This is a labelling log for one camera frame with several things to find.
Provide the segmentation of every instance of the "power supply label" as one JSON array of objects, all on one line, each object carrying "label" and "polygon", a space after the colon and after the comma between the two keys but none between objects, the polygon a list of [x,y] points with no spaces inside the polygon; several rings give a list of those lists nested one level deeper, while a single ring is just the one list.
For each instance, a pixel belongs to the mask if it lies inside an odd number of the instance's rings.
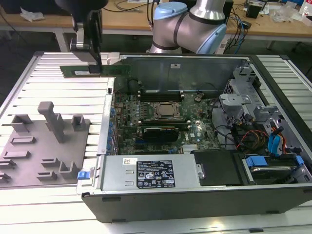
[{"label": "power supply label", "polygon": [[175,174],[171,160],[136,162],[136,186],[139,189],[174,188]]}]

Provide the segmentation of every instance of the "grey plastic holder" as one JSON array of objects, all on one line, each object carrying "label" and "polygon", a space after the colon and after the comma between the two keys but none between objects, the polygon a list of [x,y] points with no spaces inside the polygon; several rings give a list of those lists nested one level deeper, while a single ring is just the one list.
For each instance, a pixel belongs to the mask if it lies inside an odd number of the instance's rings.
[{"label": "grey plastic holder", "polygon": [[2,183],[9,183],[10,182],[10,176],[8,176],[6,173],[0,173],[0,184]]},{"label": "grey plastic holder", "polygon": [[24,133],[29,132],[26,125],[30,123],[32,123],[32,121],[28,115],[16,115],[12,120],[11,126],[19,135],[22,136]]},{"label": "grey plastic holder", "polygon": [[56,180],[58,175],[54,171],[38,172],[37,179],[40,181]]},{"label": "grey plastic holder", "polygon": [[41,165],[44,167],[59,167],[60,161],[58,158],[43,158]]},{"label": "grey plastic holder", "polygon": [[14,131],[0,155],[0,188],[77,183],[90,121],[83,116],[62,119],[52,102],[41,102],[45,120],[16,115]]},{"label": "grey plastic holder", "polygon": [[77,177],[79,169],[75,165],[74,161],[71,162],[68,168],[64,162],[60,163],[58,172],[63,176],[64,179],[72,179]]}]

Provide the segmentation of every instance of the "motherboard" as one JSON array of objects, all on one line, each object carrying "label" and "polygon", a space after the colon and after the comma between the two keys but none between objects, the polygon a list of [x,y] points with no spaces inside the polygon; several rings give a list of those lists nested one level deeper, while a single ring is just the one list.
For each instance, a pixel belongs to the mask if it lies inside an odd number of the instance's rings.
[{"label": "motherboard", "polygon": [[119,155],[189,154],[218,149],[202,94],[175,96],[115,94]]}]

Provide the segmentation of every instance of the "blue cable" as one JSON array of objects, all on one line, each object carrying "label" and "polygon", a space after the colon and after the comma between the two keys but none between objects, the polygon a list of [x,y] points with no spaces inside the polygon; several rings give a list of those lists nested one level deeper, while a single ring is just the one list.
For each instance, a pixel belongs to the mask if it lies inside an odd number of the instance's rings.
[{"label": "blue cable", "polygon": [[242,36],[242,37],[241,37],[241,39],[239,40],[238,46],[237,46],[237,48],[236,48],[236,50],[235,50],[235,52],[234,52],[234,54],[236,54],[236,53],[238,52],[238,50],[239,50],[239,48],[240,48],[242,42],[243,42],[244,33],[242,33],[242,32],[244,32],[244,28],[243,28],[243,23],[242,23],[242,21],[241,21],[239,18],[232,17],[232,16],[230,16],[230,18],[232,18],[232,19],[234,19],[234,20],[237,20],[237,21],[239,22],[241,28],[242,28],[241,34],[239,35],[239,36]]}]

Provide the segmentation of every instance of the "cpu socket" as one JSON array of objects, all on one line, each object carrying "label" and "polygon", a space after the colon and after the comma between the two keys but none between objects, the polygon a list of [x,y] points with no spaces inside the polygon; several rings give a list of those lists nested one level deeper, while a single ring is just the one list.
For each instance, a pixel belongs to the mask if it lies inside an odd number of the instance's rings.
[{"label": "cpu socket", "polygon": [[179,104],[176,102],[155,103],[153,107],[155,119],[180,118]]}]

